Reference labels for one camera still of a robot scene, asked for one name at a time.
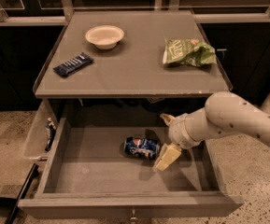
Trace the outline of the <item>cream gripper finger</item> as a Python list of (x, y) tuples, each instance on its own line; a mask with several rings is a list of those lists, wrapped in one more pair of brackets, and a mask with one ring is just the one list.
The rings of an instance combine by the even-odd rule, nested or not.
[(165, 125), (168, 127), (170, 127), (175, 121), (175, 117), (170, 114), (162, 113), (160, 115), (160, 118), (164, 121)]
[(178, 145), (171, 143), (170, 145), (163, 144), (162, 149), (157, 157), (154, 165), (154, 171), (164, 171), (181, 155), (181, 148)]

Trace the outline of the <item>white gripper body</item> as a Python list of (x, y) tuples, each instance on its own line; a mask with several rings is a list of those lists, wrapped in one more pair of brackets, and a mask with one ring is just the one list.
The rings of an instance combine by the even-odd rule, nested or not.
[(168, 128), (170, 141), (182, 149), (190, 149), (200, 145), (200, 141), (192, 138), (194, 118), (189, 114), (182, 114), (171, 118)]

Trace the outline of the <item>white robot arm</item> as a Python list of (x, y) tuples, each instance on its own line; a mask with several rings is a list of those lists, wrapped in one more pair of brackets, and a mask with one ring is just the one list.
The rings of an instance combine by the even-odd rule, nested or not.
[(174, 117), (162, 113), (168, 126), (169, 145), (164, 145), (154, 168), (165, 170), (183, 149), (198, 146), (207, 139), (222, 138), (243, 133), (270, 147), (270, 92), (261, 107), (257, 108), (229, 91), (210, 95), (203, 108), (191, 114)]

